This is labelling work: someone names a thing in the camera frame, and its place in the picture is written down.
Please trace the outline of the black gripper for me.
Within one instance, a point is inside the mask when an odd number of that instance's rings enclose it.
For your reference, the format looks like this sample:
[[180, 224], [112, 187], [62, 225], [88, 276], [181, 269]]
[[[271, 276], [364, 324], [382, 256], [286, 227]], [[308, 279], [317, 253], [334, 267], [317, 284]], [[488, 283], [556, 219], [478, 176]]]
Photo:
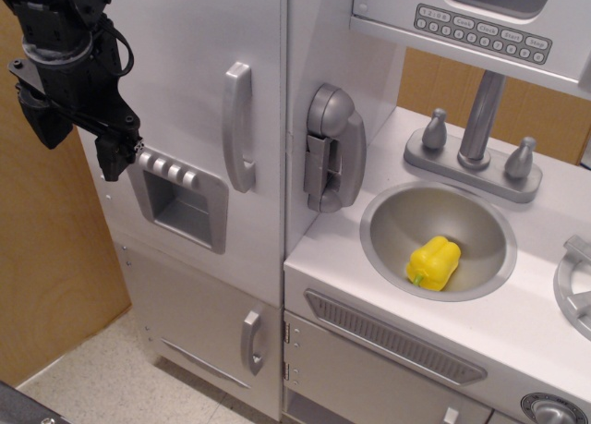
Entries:
[[8, 69], [18, 79], [21, 110], [40, 142], [52, 150], [73, 126], [86, 129], [98, 137], [95, 148], [104, 180], [116, 182], [144, 147], [139, 118], [118, 91], [118, 80], [133, 64], [133, 54], [122, 67], [109, 49], [57, 66], [18, 58]]

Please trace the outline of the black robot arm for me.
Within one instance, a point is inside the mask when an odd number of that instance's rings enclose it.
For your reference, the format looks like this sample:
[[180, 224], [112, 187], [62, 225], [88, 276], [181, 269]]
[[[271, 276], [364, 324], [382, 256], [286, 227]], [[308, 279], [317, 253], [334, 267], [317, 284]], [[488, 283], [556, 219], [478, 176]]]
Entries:
[[140, 119], [121, 97], [127, 39], [104, 10], [112, 0], [3, 0], [22, 31], [22, 59], [10, 62], [22, 113], [41, 143], [58, 146], [80, 127], [95, 137], [103, 177], [115, 182], [142, 147]]

